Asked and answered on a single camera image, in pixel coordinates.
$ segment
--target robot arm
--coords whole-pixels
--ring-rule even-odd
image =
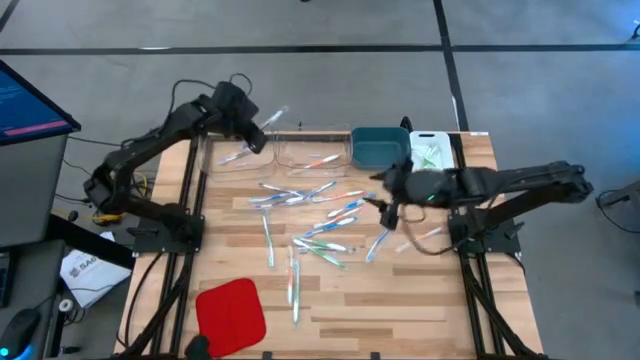
[[[131,194],[129,183],[134,170],[178,141],[206,133],[239,137],[251,151],[259,153],[267,138],[251,120],[257,113],[258,107],[242,89],[219,82],[213,96],[200,95],[180,105],[162,126],[109,153],[84,183],[85,193],[105,214],[128,212],[168,227],[180,226],[185,213],[175,204],[159,205]]]
[[[503,171],[468,167],[411,172],[412,167],[413,163],[407,159],[371,177],[382,181],[382,186],[392,196],[390,204],[365,199],[378,207],[380,224],[387,229],[396,229],[400,205],[454,209],[477,206],[500,194],[520,191],[535,191],[543,196],[551,194],[546,197],[547,203],[578,203],[593,191],[591,184],[582,176],[584,167],[569,165],[565,161]]]

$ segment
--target gray floor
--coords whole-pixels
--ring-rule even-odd
[[[640,18],[640,5],[630,0],[444,2],[454,45],[617,44]],[[0,47],[438,44],[435,19],[428,0],[21,0]],[[286,104],[291,119],[314,128],[391,126],[407,115],[419,129],[457,129],[440,53],[3,60],[73,114],[83,124],[81,136],[105,141],[158,124],[177,79],[215,82],[233,72],[253,80],[262,116]],[[596,193],[637,180],[639,52],[458,53],[455,60],[470,128],[491,133],[502,168],[581,163]],[[178,100],[201,90],[185,86]],[[66,158],[91,169],[108,150],[70,142]],[[58,192],[81,196],[85,176],[63,168]],[[623,205],[612,216],[640,228],[636,210]],[[550,205],[522,220],[527,281],[546,352],[640,358],[640,309],[632,296],[640,289],[639,236],[606,222],[593,198]],[[109,355],[125,296],[120,287],[92,307],[65,332],[65,344],[83,346],[85,358]]]

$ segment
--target monitor screen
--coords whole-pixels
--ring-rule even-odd
[[[34,94],[38,91],[24,79],[18,82],[16,75],[0,68],[0,144],[73,131],[64,112],[54,110],[53,104],[47,105],[45,101],[51,103],[50,100]]]

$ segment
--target teal bowl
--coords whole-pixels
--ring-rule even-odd
[[[409,132],[401,127],[360,127],[351,132],[353,166],[385,170],[411,156]]]

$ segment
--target black mouse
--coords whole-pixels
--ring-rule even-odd
[[[38,310],[18,311],[0,337],[0,355],[5,359],[15,359],[20,356],[31,342],[38,322],[40,322]]]

